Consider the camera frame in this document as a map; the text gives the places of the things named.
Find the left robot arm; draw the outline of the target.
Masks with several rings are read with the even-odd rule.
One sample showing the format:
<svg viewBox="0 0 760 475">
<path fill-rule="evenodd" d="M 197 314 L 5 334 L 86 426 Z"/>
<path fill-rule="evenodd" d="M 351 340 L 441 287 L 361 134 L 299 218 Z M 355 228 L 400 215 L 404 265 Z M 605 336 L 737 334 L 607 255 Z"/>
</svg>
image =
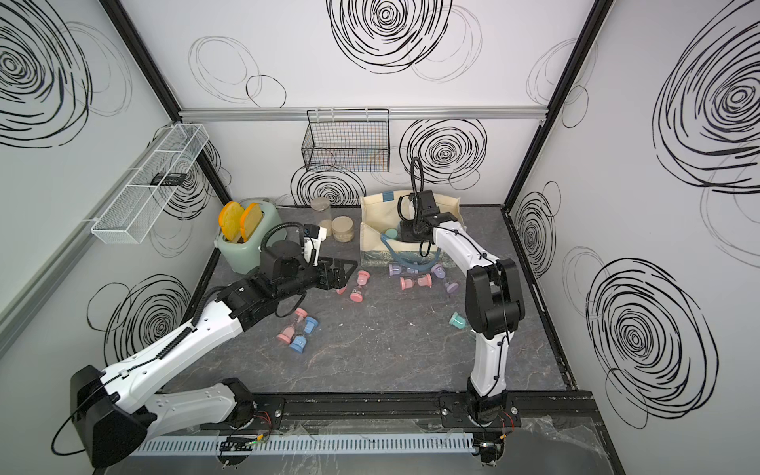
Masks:
<svg viewBox="0 0 760 475">
<path fill-rule="evenodd" d="M 162 393 L 164 384 L 228 340 L 276 314 L 313 288 L 346 287 L 358 264 L 326 257 L 325 229 L 287 222 L 262 238 L 257 268 L 208 292 L 190 321 L 136 354 L 104 369 L 87 365 L 70 378 L 70 415 L 95 469 L 117 464 L 145 441 L 191 426 L 255 417 L 255 399 L 237 378 L 211 387 Z"/>
</svg>

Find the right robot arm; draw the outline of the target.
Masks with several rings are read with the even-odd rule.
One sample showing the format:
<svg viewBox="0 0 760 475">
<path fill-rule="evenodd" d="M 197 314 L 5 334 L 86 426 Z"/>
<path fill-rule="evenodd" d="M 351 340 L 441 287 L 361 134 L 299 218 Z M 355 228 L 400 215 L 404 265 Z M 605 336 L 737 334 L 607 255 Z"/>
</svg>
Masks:
<svg viewBox="0 0 760 475">
<path fill-rule="evenodd" d="M 401 238 L 434 245 L 465 276 L 465 317 L 476 334 L 468 415 L 479 424 L 493 421 L 507 407 L 509 350 L 526 314 L 520 271 L 512 259 L 478 245 L 451 213 L 439 209 L 431 190 L 400 197 L 397 214 Z"/>
</svg>

